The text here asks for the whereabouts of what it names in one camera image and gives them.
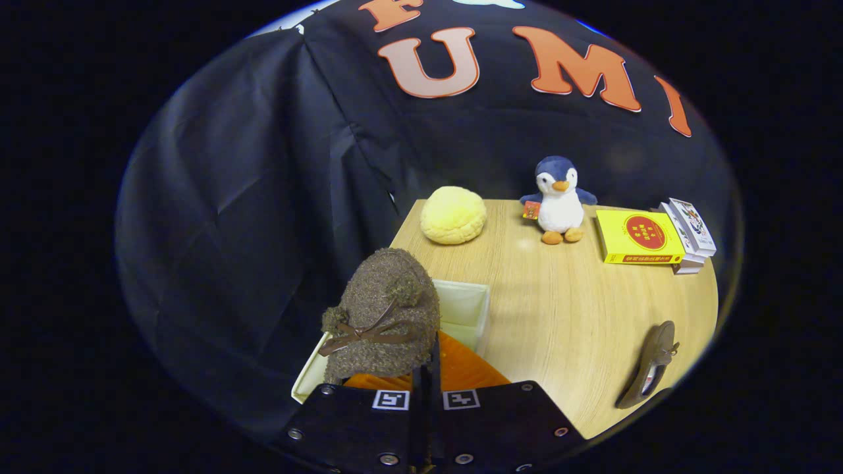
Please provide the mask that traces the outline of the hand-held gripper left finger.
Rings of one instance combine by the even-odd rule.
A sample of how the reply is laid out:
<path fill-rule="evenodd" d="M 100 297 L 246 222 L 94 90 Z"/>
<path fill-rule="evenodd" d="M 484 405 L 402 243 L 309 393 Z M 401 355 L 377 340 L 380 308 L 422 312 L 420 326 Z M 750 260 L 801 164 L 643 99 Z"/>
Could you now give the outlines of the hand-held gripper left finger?
<path fill-rule="evenodd" d="M 430 370 L 409 390 L 320 384 L 276 435 L 276 449 L 316 473 L 422 473 L 429 462 Z"/>

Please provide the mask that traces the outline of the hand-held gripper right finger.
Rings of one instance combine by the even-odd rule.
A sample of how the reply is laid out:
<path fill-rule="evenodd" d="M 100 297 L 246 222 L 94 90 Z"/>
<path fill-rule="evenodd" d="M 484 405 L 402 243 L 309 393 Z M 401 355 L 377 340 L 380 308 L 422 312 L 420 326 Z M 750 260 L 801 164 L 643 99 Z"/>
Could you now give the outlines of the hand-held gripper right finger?
<path fill-rule="evenodd" d="M 586 449 L 538 382 L 442 390 L 439 339 L 431 356 L 431 472 L 550 472 Z"/>

